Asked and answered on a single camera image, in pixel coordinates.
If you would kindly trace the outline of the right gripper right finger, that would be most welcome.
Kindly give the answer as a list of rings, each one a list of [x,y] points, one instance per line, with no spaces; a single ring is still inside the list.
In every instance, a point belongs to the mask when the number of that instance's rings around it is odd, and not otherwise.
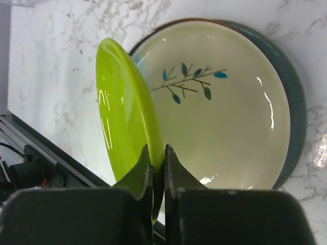
[[[315,244],[300,203],[272,190],[209,189],[167,145],[167,244]]]

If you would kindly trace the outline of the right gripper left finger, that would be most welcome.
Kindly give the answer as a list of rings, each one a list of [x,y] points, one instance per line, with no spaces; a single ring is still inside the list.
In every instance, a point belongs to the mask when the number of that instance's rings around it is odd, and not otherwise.
[[[144,146],[112,187],[22,190],[1,213],[1,244],[152,244],[153,169]]]

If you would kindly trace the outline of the green white plate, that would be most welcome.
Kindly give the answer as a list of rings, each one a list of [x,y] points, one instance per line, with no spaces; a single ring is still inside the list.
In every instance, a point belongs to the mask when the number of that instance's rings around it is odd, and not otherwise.
[[[143,146],[153,167],[153,213],[156,222],[164,192],[164,151],[147,84],[130,55],[111,38],[96,56],[96,87],[106,149],[116,181],[136,164]]]

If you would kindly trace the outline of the cream blue leaf plate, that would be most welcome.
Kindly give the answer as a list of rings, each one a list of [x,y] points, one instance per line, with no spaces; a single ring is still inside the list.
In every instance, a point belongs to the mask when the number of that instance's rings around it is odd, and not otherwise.
[[[163,144],[208,188],[270,189],[289,148],[281,80],[245,36],[191,21],[147,38],[132,55],[150,89]]]

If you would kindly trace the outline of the grey-green ribbed plate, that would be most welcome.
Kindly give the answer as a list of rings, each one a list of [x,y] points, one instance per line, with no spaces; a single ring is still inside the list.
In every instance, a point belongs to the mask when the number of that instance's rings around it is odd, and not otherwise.
[[[273,65],[284,87],[290,110],[291,130],[286,161],[272,187],[272,190],[278,190],[296,168],[306,140],[307,107],[302,82],[290,59],[268,37],[247,25],[235,21],[217,20],[217,22],[232,28],[253,42]]]

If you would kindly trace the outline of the dark blue floral plate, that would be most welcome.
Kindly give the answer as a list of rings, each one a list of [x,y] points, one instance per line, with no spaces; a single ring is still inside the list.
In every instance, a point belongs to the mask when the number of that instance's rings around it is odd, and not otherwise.
[[[180,19],[176,19],[176,20],[172,20],[172,21],[168,21],[164,24],[161,24],[153,29],[151,29],[150,31],[148,31],[142,38],[140,38],[136,44],[133,46],[133,48],[128,52],[129,55],[133,55],[136,51],[136,49],[149,37],[151,37],[153,34],[167,28],[173,25],[177,25],[179,23],[183,23],[183,22],[191,22],[191,21],[203,21],[203,22],[211,22],[211,23],[216,23],[225,27],[228,27],[228,25],[226,23],[224,23],[221,20],[216,20],[216,19],[209,19],[209,18],[200,18],[200,17],[189,17],[189,18],[180,18]]]

